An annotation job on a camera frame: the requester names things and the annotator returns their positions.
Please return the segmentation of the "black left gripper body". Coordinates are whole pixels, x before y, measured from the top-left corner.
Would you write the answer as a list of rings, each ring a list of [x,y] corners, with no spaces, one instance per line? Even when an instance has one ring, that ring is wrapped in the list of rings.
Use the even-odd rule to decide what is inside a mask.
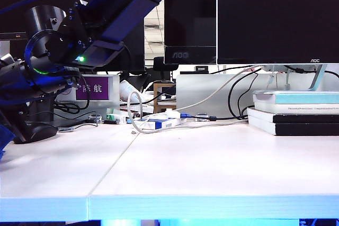
[[[31,57],[31,65],[14,60],[8,53],[1,57],[1,107],[23,104],[49,93],[75,87],[80,79],[78,68],[63,67],[47,56]]]

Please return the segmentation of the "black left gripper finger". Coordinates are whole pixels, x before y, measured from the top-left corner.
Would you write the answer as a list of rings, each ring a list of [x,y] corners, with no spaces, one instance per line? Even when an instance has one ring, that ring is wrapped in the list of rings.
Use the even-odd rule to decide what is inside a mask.
[[[25,117],[20,106],[1,106],[1,124],[14,133],[15,143],[26,143]]]

